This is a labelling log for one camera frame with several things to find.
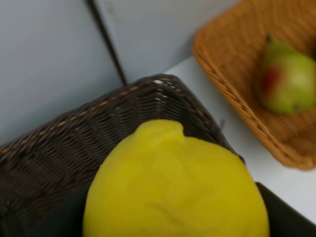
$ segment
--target basket rim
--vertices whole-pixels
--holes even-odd
[[[220,72],[211,55],[207,53],[204,45],[204,37],[207,35],[209,29],[218,28],[218,22],[227,14],[241,9],[244,4],[249,4],[247,1],[241,1],[234,5],[228,11],[215,18],[213,21],[206,23],[199,31],[197,31],[192,45],[192,52],[206,73],[208,79],[215,85],[218,91],[230,103],[233,109],[238,113],[242,120],[252,130],[256,137],[266,147],[266,149],[285,166],[298,168],[301,170],[311,170],[316,167],[315,157],[311,155],[301,155],[292,147],[283,144],[276,137],[272,135],[267,126],[255,115],[248,104],[245,102],[241,94],[233,87],[229,80]]]
[[[211,128],[211,124],[215,123],[213,116],[207,111],[207,109],[200,103],[200,101],[193,95],[193,93],[181,82],[181,80],[175,75],[167,74],[156,74],[149,77],[144,77],[138,81],[123,86],[119,89],[113,90],[95,100],[85,103],[76,109],[70,110],[64,114],[61,114],[54,118],[53,120],[39,126],[33,131],[21,136],[11,142],[8,142],[0,147],[0,164],[3,164],[8,160],[8,158],[13,157],[29,148],[34,147],[36,144],[46,140],[47,138],[57,135],[65,129],[65,125],[72,124],[75,126],[77,123],[85,120],[87,117],[97,113],[101,108],[106,109],[114,106],[115,104],[126,99],[128,96],[137,94],[141,90],[150,86],[150,90],[154,88],[162,88],[161,84],[170,83],[176,85],[176,87],[164,88],[169,91],[172,90],[175,94],[180,94],[180,92],[185,94],[188,102],[193,108],[193,112],[199,116],[204,125]],[[233,153],[237,154],[233,148],[229,145],[224,135],[218,134],[221,142],[230,149]]]

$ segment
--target pear stem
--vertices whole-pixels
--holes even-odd
[[[269,42],[269,43],[273,42],[273,37],[271,34],[267,35],[267,42]]]

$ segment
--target white wall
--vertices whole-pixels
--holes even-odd
[[[84,0],[0,1],[0,144],[119,86]]]
[[[191,53],[196,30],[238,0],[95,0],[129,82]]]

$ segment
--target pear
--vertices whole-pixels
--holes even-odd
[[[255,91],[267,109],[292,114],[314,106],[315,76],[316,63],[312,58],[268,37]]]

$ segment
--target white surface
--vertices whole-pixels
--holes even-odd
[[[0,0],[0,144],[121,83],[84,0]]]
[[[254,180],[316,223],[316,170],[303,172],[278,163],[211,84],[193,57],[166,73],[178,76],[217,122],[225,120],[224,135],[236,152],[245,158]]]
[[[191,53],[194,33],[238,0],[95,0],[129,82]]]

